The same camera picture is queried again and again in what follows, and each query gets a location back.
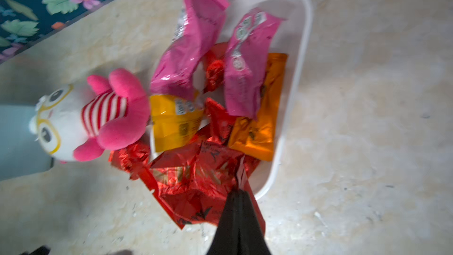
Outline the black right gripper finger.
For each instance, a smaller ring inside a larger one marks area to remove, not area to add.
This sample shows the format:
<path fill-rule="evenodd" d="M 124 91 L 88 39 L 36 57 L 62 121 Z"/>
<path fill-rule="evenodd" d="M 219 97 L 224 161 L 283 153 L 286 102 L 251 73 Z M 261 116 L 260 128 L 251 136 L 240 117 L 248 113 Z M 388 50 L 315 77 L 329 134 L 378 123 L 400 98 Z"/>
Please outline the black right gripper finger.
<path fill-rule="evenodd" d="M 248 192 L 233 191 L 225 203 L 209 255 L 269 255 Z"/>

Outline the red tea bag bottom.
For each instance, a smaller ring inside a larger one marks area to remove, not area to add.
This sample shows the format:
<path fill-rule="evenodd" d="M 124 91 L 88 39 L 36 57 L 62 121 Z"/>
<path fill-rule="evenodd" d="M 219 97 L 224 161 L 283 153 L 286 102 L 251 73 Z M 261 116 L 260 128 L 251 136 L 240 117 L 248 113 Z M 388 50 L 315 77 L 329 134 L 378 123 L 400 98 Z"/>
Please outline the red tea bag bottom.
<path fill-rule="evenodd" d="M 237 117 L 229 115 L 220 103 L 211 98 L 205 100 L 205 113 L 210 120 L 208 141 L 226 145 Z"/>

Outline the red tea bag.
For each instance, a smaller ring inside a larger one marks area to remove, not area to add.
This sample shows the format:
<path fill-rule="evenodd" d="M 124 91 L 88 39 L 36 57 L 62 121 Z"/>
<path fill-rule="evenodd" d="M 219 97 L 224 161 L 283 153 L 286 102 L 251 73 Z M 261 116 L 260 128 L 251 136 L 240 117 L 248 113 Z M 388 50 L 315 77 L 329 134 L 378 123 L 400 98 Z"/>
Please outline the red tea bag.
<path fill-rule="evenodd" d="M 180 229 L 188 224 L 218 225 L 229 193 L 244 190 L 264 231 L 265 220 L 248 181 L 259 162 L 203 140 L 165 151 L 137 173 Z"/>
<path fill-rule="evenodd" d="M 227 42 L 215 44 L 202 58 L 205 71 L 204 93 L 214 92 L 224 82 L 224 56 Z"/>
<path fill-rule="evenodd" d="M 226 145 L 237 117 L 229 115 L 220 103 L 211 98 L 205 100 L 205 113 L 210 120 L 208 141 Z"/>
<path fill-rule="evenodd" d="M 139 179 L 139 173 L 149 167 L 151 148 L 148 143 L 138 140 L 127 147 L 112 151 L 109 156 L 111 166 L 129 175 L 129 179 Z"/>

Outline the white pink plush doll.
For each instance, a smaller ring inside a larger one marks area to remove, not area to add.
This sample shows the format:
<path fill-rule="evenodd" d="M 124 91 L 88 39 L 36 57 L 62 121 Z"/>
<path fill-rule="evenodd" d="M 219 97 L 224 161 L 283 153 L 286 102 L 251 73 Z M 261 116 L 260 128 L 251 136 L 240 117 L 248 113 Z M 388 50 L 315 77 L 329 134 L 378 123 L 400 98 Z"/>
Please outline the white pink plush doll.
<path fill-rule="evenodd" d="M 138 141 L 150 117 L 140 80 L 118 68 L 108 77 L 93 74 L 86 84 L 68 84 L 41 97 L 29 131 L 54 159 L 86 162 Z"/>

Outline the red tea bag top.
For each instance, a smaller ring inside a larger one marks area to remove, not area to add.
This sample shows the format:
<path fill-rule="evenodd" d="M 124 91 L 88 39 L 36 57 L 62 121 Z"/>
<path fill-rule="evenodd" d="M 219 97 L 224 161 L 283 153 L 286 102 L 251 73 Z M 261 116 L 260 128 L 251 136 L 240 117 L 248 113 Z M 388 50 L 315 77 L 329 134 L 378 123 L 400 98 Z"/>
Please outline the red tea bag top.
<path fill-rule="evenodd" d="M 129 179 L 139 179 L 139 173 L 149 167 L 151 148 L 148 143 L 138 140 L 127 147 L 112 151 L 109 156 L 111 166 L 129 175 Z"/>
<path fill-rule="evenodd" d="M 137 173 L 180 229 L 188 224 L 218 225 L 229 193 L 244 190 L 264 231 L 265 220 L 248 181 L 259 162 L 203 140 L 165 151 Z"/>

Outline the white plastic storage box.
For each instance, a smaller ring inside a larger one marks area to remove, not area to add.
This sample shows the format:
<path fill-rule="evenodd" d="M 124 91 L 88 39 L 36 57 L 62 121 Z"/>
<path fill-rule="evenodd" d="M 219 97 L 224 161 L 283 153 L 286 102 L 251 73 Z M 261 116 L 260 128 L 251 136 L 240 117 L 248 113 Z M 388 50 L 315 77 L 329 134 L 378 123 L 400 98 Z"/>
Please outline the white plastic storage box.
<path fill-rule="evenodd" d="M 274 36 L 269 49 L 270 53 L 287 54 L 283 88 L 277 117 L 276 134 L 274 137 L 274 157 L 271 162 L 262 161 L 249 178 L 252 191 L 256 198 L 261 198 L 275 182 L 278 164 L 283 155 L 286 131 L 291 108 L 296 97 L 297 87 L 302 72 L 304 57 L 309 42 L 313 21 L 313 8 L 310 0 L 228 0 L 230 6 L 226 10 L 226 20 L 215 44 L 227 42 L 240 19 L 253 8 L 262 9 L 276 17 L 285 19 Z M 193 86 L 204 91 L 205 80 L 198 81 L 196 72 L 193 74 Z M 214 91 L 214 98 L 223 102 L 224 82 Z"/>

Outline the yellow tea bag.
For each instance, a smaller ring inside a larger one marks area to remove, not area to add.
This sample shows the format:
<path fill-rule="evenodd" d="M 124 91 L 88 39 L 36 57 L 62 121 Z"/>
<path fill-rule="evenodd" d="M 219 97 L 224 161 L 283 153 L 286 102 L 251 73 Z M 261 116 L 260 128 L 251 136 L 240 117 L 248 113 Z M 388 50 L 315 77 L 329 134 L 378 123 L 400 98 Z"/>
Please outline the yellow tea bag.
<path fill-rule="evenodd" d="M 149 98 L 156 152 L 185 146 L 198 132 L 204 116 L 204 105 L 198 96 L 196 92 L 194 101 L 171 95 Z"/>

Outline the light blue mini cabinet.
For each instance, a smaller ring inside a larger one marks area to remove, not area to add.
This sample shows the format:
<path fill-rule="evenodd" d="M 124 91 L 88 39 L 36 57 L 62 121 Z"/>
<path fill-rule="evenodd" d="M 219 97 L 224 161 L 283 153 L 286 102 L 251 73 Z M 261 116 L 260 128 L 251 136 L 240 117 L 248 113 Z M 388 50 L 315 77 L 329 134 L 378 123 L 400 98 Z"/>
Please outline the light blue mini cabinet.
<path fill-rule="evenodd" d="M 33 106 L 1 105 L 1 181 L 48 171 L 53 164 L 29 131 Z"/>

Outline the pink tea bag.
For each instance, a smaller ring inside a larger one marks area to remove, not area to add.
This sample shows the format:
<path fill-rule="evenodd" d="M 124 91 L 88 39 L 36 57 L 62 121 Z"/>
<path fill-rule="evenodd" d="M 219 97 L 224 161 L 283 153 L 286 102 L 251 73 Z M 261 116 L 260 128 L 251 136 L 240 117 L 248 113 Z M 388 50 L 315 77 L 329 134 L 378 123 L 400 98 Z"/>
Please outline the pink tea bag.
<path fill-rule="evenodd" d="M 234 28 L 224 56 L 224 99 L 229 115 L 257 117 L 269 49 L 284 21 L 253 8 Z"/>
<path fill-rule="evenodd" d="M 214 46 L 227 17 L 228 0 L 184 0 L 172 44 L 162 55 L 149 90 L 192 100 L 193 74 Z"/>

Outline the orange tea bag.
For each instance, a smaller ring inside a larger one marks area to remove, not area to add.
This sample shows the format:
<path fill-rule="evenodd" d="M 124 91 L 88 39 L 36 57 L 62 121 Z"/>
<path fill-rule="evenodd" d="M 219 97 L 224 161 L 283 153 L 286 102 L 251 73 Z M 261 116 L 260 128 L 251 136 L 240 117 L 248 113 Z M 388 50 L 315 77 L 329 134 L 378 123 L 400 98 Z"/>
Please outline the orange tea bag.
<path fill-rule="evenodd" d="M 268 55 L 257 118 L 236 120 L 228 141 L 229 148 L 262 161 L 273 160 L 274 137 L 287 59 L 287 54 L 270 53 Z"/>

